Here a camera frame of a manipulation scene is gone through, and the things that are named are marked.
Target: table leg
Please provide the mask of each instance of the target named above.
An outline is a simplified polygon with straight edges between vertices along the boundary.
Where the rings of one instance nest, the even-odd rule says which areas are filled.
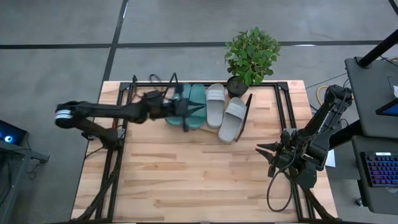
[[[359,120],[354,123],[348,125],[344,129],[332,134],[329,139],[330,149],[334,149],[335,147],[348,142],[354,135],[362,136],[362,126]]]

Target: wooden table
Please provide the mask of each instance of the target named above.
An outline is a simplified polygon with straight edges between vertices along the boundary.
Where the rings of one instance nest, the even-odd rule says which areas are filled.
[[[296,80],[288,84],[297,127],[303,128],[312,117],[304,82]],[[115,104],[118,89],[119,82],[105,82],[99,103]],[[138,94],[150,90],[153,87],[139,87]],[[256,144],[280,140],[275,92],[270,87],[250,87],[242,99],[246,101],[250,93],[253,98],[244,132],[231,145],[219,141],[216,131],[205,126],[184,133],[181,127],[168,125],[164,119],[129,124],[114,222],[296,221],[293,199],[284,212],[269,210],[266,202],[271,180],[267,177],[269,165],[254,150]],[[282,103],[288,118],[285,101]],[[95,121],[104,127],[112,124],[108,118]],[[87,153],[99,147],[99,141],[92,141]],[[72,218],[81,215],[98,193],[105,157],[106,150],[102,150],[84,162]],[[336,217],[325,170],[318,172],[313,192]],[[288,180],[278,176],[271,190],[271,205],[282,207],[289,193]],[[307,214],[302,193],[300,197]]]

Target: teal slide sandal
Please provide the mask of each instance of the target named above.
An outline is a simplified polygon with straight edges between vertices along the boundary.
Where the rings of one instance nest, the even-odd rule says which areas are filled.
[[[183,91],[182,91],[182,98],[188,99],[190,97],[191,93],[191,85],[189,83],[184,83],[183,84]],[[171,125],[174,126],[179,126],[182,124],[182,117],[168,117],[165,118],[166,122],[168,122]]]
[[[191,87],[191,95],[189,96],[189,100],[194,103],[201,103],[206,105],[206,89],[202,84],[194,84]],[[198,106],[188,106],[188,110],[194,109]],[[200,110],[195,111],[191,116],[187,119],[187,124],[190,129],[198,129],[200,128],[206,121],[206,107],[203,107]]]

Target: white slide sandal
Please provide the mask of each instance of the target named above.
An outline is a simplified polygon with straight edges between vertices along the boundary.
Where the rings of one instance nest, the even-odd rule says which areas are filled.
[[[234,97],[229,101],[224,113],[218,137],[225,143],[231,143],[241,130],[241,125],[246,114],[246,105],[243,101]]]
[[[225,90],[222,84],[216,83],[207,89],[207,125],[211,128],[219,128],[223,121],[225,105]]]

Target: rgb keyboard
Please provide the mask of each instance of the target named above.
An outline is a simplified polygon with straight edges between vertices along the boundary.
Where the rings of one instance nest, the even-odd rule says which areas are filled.
[[[398,153],[361,153],[368,168],[371,187],[398,187]]]

